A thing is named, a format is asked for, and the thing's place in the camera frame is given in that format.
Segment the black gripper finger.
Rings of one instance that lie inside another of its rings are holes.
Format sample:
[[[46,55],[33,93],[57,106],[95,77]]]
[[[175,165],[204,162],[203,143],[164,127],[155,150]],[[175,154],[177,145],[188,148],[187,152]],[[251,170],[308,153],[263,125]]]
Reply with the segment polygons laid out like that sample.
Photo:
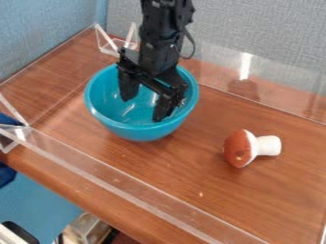
[[[168,117],[175,108],[183,105],[184,93],[161,93],[153,107],[152,121],[160,122]]]
[[[139,76],[135,72],[119,69],[119,87],[123,101],[131,100],[139,92]]]

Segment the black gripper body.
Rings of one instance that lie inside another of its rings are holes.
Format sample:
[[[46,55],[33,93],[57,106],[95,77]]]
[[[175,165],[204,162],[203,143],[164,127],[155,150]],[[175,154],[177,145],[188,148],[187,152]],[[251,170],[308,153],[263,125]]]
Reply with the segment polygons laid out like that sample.
[[[187,30],[141,30],[140,49],[120,49],[117,69],[135,72],[140,86],[144,85],[159,95],[187,91],[188,86],[176,73],[183,40],[187,36]]]

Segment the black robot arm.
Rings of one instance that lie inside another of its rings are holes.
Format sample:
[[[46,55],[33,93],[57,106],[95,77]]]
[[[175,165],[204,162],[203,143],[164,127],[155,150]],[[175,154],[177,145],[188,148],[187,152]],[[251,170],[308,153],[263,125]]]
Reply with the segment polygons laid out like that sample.
[[[181,104],[188,85],[177,74],[183,38],[195,43],[185,26],[193,21],[192,0],[140,0],[143,23],[140,49],[120,48],[117,62],[121,100],[131,100],[144,85],[157,94],[152,121],[159,122]]]

